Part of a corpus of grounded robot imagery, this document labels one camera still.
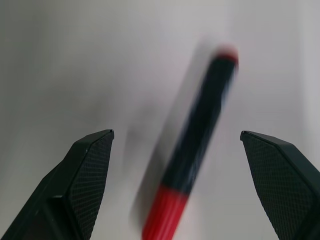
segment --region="white background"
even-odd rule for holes
[[[114,129],[93,240],[138,240],[209,57],[239,52],[175,240],[271,240],[242,130],[320,169],[318,0],[3,0],[0,236],[84,135]]]

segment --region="marker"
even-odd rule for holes
[[[209,64],[142,231],[142,240],[171,240],[194,186],[238,53],[220,49]]]

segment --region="white wall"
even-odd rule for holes
[[[0,235],[75,140],[111,128],[91,239],[140,239],[209,56],[231,43],[239,73],[175,239],[277,239],[239,137],[292,142],[320,168],[316,0],[5,0],[0,9]]]

